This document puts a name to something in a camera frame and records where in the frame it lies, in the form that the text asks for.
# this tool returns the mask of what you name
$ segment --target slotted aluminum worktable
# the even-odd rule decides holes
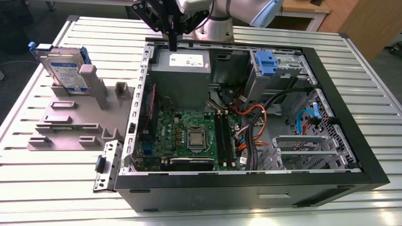
[[[160,34],[141,21],[80,17],[65,22],[53,45],[84,44],[105,84],[125,81],[133,86],[145,37]],[[92,193],[100,150],[25,149],[52,95],[52,79],[40,65],[0,127],[0,222],[41,226],[402,224],[401,105],[351,42],[332,33],[246,27],[234,28],[234,37],[238,42],[315,48],[391,183],[315,208],[136,213],[119,194]]]

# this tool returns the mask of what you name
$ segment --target green circuit board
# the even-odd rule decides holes
[[[230,126],[235,126],[238,123],[238,116],[230,115]],[[160,159],[172,156],[211,158],[215,160],[215,170],[236,169],[236,166],[219,165],[214,113],[160,111],[156,131],[152,155],[144,156],[143,158],[145,171],[157,171]],[[188,133],[198,131],[204,134],[204,148],[191,150],[188,149]]]

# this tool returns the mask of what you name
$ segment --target expansion slot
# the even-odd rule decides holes
[[[232,145],[231,130],[227,120],[227,114],[215,114],[215,135],[218,147],[218,159],[222,166],[231,166],[232,163]]]
[[[222,134],[222,115],[219,113],[215,114],[215,137],[216,137],[216,148],[218,148],[218,161],[219,164],[226,164],[226,151],[223,144],[223,134]]]
[[[231,166],[234,165],[234,161],[232,161],[231,128],[227,120],[227,114],[222,115],[220,120],[222,120],[222,134],[223,134],[226,163],[227,166]]]

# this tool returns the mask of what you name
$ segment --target motherboard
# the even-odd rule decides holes
[[[164,163],[208,165],[212,170],[236,170],[234,133],[239,128],[235,114],[160,111],[155,142],[143,142],[137,156],[139,171],[164,171]]]

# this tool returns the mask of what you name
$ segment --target label sticker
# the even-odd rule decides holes
[[[88,90],[88,86],[83,77],[79,74],[77,65],[73,63],[51,63],[56,77],[60,80],[64,88],[72,92]]]
[[[246,100],[247,100],[247,98],[243,97],[243,95],[239,95],[239,99],[240,99],[243,102],[246,102]]]
[[[240,157],[239,163],[246,165],[246,163],[247,163],[247,158]]]
[[[203,56],[196,54],[171,54],[169,66],[179,67],[204,67]]]

